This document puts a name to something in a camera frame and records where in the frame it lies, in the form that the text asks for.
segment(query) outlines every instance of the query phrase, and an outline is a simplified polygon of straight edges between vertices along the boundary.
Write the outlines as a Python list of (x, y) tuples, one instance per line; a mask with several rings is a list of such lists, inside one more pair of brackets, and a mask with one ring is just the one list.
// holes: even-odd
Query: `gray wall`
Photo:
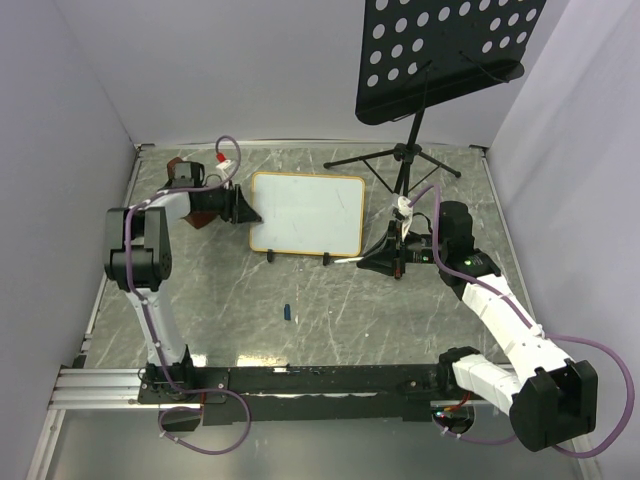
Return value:
[(134, 151), (50, 0), (0, 6), (0, 465), (26, 475), (100, 280)]
[[(408, 136), (354, 114), (364, 0), (55, 1), (134, 142)], [(566, 3), (547, 2), (527, 68)], [(491, 144), (524, 80), (429, 109), (422, 139)]]
[[(637, 291), (640, 2), (572, 0), (490, 150), (490, 166), (538, 319), (599, 340), (640, 372)], [(615, 364), (599, 372), (599, 443), (623, 408)], [(638, 478), (640, 417), (599, 457)]]

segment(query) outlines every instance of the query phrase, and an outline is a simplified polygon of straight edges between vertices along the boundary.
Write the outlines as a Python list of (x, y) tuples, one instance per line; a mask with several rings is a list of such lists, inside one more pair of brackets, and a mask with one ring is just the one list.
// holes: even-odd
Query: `whiteboard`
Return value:
[(251, 225), (249, 245), (256, 252), (356, 256), (364, 191), (360, 177), (256, 172), (251, 205), (263, 222)]

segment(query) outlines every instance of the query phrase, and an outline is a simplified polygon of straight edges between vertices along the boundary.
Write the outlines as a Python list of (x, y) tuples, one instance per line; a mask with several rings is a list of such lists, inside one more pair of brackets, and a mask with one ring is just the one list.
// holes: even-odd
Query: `round hole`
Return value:
[(424, 27), (429, 21), (429, 14), (427, 12), (422, 12), (418, 17), (418, 26)]
[(382, 59), (382, 53), (381, 52), (373, 52), (371, 54), (371, 57), (369, 57), (369, 61), (371, 62), (371, 65), (375, 65), (376, 63), (378, 63), (380, 60)]
[(373, 29), (373, 38), (378, 40), (379, 38), (382, 38), (382, 35), (384, 35), (384, 25), (376, 25), (376, 28)]
[(469, 13), (469, 10), (471, 10), (471, 4), (469, 2), (464, 2), (462, 5), (460, 5), (460, 10), (458, 10), (458, 13), (461, 17), (464, 17), (467, 13)]
[(398, 58), (400, 55), (402, 55), (402, 45), (396, 45), (391, 50), (391, 56), (393, 58)]
[(396, 32), (402, 33), (402, 32), (404, 32), (405, 28), (407, 28), (407, 19), (406, 18), (401, 18), (400, 20), (398, 20), (396, 22)]
[(440, 13), (438, 14), (438, 20), (440, 20), (441, 22), (444, 22), (447, 18), (449, 18), (450, 13), (451, 13), (451, 9), (449, 7), (444, 7), (442, 10), (440, 10)]
[(419, 52), (423, 45), (424, 41), (419, 38), (418, 40), (413, 42), (413, 45), (411, 45), (411, 50), (413, 50), (414, 52)]

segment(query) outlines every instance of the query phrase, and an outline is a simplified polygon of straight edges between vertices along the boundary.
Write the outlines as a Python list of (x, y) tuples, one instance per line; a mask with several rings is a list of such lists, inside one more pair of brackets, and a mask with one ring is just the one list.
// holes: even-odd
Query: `gray marble table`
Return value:
[[(383, 146), (243, 148), (237, 182), (249, 198), (256, 171), (357, 175), (366, 182), (363, 247), (375, 243), (389, 220), (390, 194), (362, 164), (322, 168), (329, 160), (383, 150)], [(456, 179), (437, 171), (432, 181), (444, 200), (469, 205), (479, 248), (503, 268), (525, 304), (513, 252), (493, 196), (482, 153), (463, 148), (431, 148), (430, 155), (462, 172)], [(144, 148), (132, 201), (140, 201), (166, 181), (166, 163), (175, 156), (215, 165), (211, 149)], [(387, 183), (398, 163), (373, 162)], [(417, 159), (415, 181), (431, 168)], [(432, 216), (433, 197), (416, 206)], [(426, 231), (423, 219), (413, 230)], [(249, 249), (249, 225), (220, 220), (201, 230), (179, 222), (171, 231), (173, 273), (168, 280), (178, 327), (198, 365), (364, 365), (431, 363), (453, 346), (470, 345), (493, 361), (506, 361), (482, 323), (446, 287), (434, 266), (409, 265), (406, 276), (358, 270), (353, 264), (322, 266), (320, 257), (266, 255)], [(292, 320), (283, 308), (291, 305)], [(133, 308), (113, 282), (100, 302), (86, 367), (143, 366), (146, 349)]]

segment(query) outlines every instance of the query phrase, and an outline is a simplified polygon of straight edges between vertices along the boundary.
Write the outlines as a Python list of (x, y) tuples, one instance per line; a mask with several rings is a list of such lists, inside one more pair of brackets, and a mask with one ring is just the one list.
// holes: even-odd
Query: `black music stand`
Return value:
[[(425, 154), (416, 143), (426, 108), (508, 83), (520, 63), (546, 0), (367, 0), (356, 117), (379, 125), (414, 115), (406, 144), (327, 162), (325, 168), (363, 162), (391, 193), (407, 196), (438, 168), (461, 173)], [(393, 190), (369, 160), (401, 162)], [(435, 165), (409, 188), (417, 156)]]

